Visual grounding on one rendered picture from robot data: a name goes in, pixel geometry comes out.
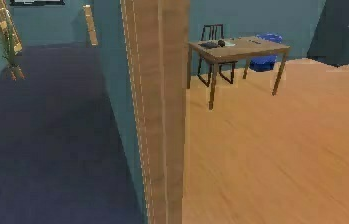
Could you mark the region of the dark grey refrigerator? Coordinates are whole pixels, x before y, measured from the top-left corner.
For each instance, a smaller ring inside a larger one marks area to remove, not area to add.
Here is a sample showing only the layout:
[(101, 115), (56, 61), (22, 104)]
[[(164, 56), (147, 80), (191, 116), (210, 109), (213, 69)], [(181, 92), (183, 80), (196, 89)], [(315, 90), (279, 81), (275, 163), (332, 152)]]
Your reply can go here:
[(307, 57), (334, 67), (349, 65), (349, 0), (326, 0)]

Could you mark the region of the brown wooden room door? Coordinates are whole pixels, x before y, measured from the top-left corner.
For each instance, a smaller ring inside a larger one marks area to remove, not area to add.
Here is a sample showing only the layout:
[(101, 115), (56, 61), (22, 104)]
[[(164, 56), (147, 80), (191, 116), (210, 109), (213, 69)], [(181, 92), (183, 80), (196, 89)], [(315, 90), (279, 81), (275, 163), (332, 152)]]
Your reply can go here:
[(120, 0), (148, 224), (183, 224), (190, 0)]

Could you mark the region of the black flat object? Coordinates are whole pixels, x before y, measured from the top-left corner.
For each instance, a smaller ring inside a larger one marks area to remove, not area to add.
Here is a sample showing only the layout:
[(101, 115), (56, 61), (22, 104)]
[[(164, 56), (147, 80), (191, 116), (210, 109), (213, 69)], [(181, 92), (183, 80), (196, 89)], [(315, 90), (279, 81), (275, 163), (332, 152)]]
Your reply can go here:
[(200, 43), (199, 46), (205, 48), (205, 49), (213, 49), (213, 48), (218, 48), (219, 45), (218, 43), (215, 43), (215, 42), (204, 42), (204, 43)]

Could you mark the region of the black slatted chair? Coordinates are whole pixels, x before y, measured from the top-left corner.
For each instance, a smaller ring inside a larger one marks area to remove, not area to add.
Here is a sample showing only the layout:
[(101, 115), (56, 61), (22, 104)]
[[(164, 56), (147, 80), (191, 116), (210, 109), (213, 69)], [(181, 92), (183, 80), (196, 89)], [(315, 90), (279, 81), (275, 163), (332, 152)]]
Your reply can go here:
[[(224, 25), (223, 24), (208, 24), (204, 25), (202, 29), (202, 34), (201, 34), (201, 41), (216, 41), (218, 43), (218, 40), (224, 40)], [(212, 75), (212, 65), (209, 65), (209, 72), (207, 75), (207, 79), (204, 79), (201, 75), (201, 68), (202, 68), (202, 62), (203, 59), (199, 58), (198, 60), (198, 68), (197, 68), (197, 77), (199, 80), (206, 86), (209, 87), (211, 83), (211, 75)], [(224, 62), (219, 65), (219, 75), (227, 81), (229, 84), (234, 83), (234, 76), (235, 76), (235, 68), (236, 68), (236, 61), (231, 61), (231, 62)], [(224, 65), (230, 65), (230, 77), (226, 77), (222, 73), (222, 67)]]

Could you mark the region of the brown wooden table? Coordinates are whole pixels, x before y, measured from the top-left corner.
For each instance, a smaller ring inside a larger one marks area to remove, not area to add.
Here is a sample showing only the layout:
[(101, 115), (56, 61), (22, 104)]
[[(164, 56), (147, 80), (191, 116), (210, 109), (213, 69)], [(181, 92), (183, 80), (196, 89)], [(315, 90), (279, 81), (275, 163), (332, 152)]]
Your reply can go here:
[[(261, 42), (261, 45), (249, 42), (248, 40), (255, 40)], [(191, 69), (192, 69), (192, 53), (196, 52), (205, 61), (212, 65), (212, 75), (210, 83), (210, 93), (208, 108), (212, 110), (214, 108), (215, 89), (216, 89), (216, 77), (218, 75), (219, 65), (224, 62), (246, 60), (245, 70), (243, 78), (247, 76), (247, 70), (250, 65), (250, 61), (253, 57), (269, 56), (269, 55), (282, 55), (281, 64), (274, 81), (272, 89), (272, 95), (275, 96), (278, 91), (278, 87), (282, 78), (282, 74), (285, 68), (286, 59), (289, 55), (290, 46), (284, 44), (278, 44), (275, 42), (267, 41), (264, 39), (257, 38), (255, 36), (248, 37), (237, 37), (233, 40), (227, 39), (227, 41), (234, 42), (236, 45), (232, 47), (218, 47), (213, 49), (205, 49), (199, 46), (199, 42), (188, 43), (188, 61), (187, 61), (187, 88), (190, 88)]]

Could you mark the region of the green house plant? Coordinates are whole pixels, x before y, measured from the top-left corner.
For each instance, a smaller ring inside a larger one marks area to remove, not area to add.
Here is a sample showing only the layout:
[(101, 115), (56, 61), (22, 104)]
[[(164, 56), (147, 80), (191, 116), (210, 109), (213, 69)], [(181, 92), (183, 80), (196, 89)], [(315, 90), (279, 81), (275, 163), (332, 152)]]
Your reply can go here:
[(10, 72), (11, 79), (16, 81), (18, 78), (24, 79), (25, 75), (16, 61), (18, 54), (14, 51), (14, 40), (12, 36), (12, 29), (6, 32), (0, 30), (0, 45), (2, 47), (2, 58), (6, 61), (7, 68)]

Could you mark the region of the black framed wall picture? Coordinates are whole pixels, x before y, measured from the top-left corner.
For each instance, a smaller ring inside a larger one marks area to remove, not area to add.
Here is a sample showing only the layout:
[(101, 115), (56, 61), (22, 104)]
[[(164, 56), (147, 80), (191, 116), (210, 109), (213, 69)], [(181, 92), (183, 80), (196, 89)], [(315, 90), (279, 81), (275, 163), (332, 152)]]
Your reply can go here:
[(11, 6), (65, 5), (65, 0), (10, 0)]

